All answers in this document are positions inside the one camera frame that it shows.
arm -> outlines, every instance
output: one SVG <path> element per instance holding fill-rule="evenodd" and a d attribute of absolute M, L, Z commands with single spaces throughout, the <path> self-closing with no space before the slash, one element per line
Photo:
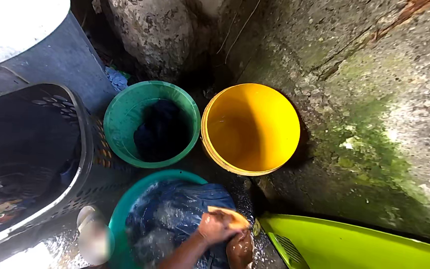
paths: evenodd
<path fill-rule="evenodd" d="M 241 232 L 228 228 L 231 221 L 232 217 L 221 211 L 204 213 L 195 233 L 164 259 L 159 269 L 192 269 L 211 245 L 223 242 Z"/>
<path fill-rule="evenodd" d="M 208 248 L 208 242 L 197 230 L 160 263 L 159 269 L 191 269 Z"/>

perforated basket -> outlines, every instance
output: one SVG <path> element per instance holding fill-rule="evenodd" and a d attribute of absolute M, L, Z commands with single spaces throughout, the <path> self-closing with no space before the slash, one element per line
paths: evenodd
<path fill-rule="evenodd" d="M 80 162 L 67 189 L 55 200 L 42 201 L 42 209 L 0 231 L 0 243 L 32 226 L 51 221 L 68 212 L 120 194 L 134 179 L 134 168 L 118 158 L 109 148 L 103 124 L 91 115 L 80 98 L 67 87 L 36 84 L 4 96 L 32 102 L 56 110 L 80 130 Z"/>

blurred object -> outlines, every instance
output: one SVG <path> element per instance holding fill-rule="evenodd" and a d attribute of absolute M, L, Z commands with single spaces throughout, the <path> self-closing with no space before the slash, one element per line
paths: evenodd
<path fill-rule="evenodd" d="M 114 252 L 114 235 L 105 224 L 104 216 L 95 206 L 85 206 L 77 216 L 79 252 L 89 263 L 101 265 Z"/>
<path fill-rule="evenodd" d="M 123 91 L 127 88 L 127 78 L 121 72 L 111 67 L 106 67 L 104 71 L 116 91 Z"/>

plastic bucket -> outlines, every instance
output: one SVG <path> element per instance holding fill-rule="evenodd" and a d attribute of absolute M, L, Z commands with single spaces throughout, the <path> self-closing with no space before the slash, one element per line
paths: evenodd
<path fill-rule="evenodd" d="M 143 123 L 143 111 L 160 99 L 173 101 L 192 135 L 188 146 L 177 156 L 161 162 L 144 162 L 134 143 L 134 132 Z M 104 134 L 110 148 L 124 161 L 141 168 L 162 168 L 180 161 L 195 146 L 200 134 L 200 112 L 183 89 L 164 81 L 144 81 L 131 85 L 110 103 L 104 117 Z"/>
<path fill-rule="evenodd" d="M 175 169 L 153 173 L 135 183 L 119 200 L 110 218 L 109 228 L 115 239 L 114 253 L 109 260 L 111 269 L 140 268 L 140 266 L 135 264 L 133 253 L 130 252 L 130 246 L 125 231 L 125 221 L 137 198 L 152 184 L 164 180 L 185 180 L 197 184 L 207 183 L 206 180 L 198 175 Z"/>
<path fill-rule="evenodd" d="M 300 122 L 291 103 L 260 84 L 224 89 L 205 108 L 202 141 L 210 157 L 226 170 L 259 176 L 281 167 L 300 139 Z"/>

blue cloth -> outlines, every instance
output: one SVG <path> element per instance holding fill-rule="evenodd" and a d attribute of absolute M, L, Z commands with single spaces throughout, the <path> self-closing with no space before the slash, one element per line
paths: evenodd
<path fill-rule="evenodd" d="M 143 194 L 126 219 L 135 261 L 155 268 L 195 232 L 209 205 L 235 209 L 230 194 L 219 184 L 164 181 Z M 195 268 L 228 269 L 225 248 L 225 243 L 213 246 Z"/>
<path fill-rule="evenodd" d="M 127 88 L 127 79 L 119 73 L 117 70 L 106 67 L 104 70 L 106 72 L 107 78 L 112 83 L 112 87 L 116 89 L 116 91 L 123 91 L 125 88 Z"/>

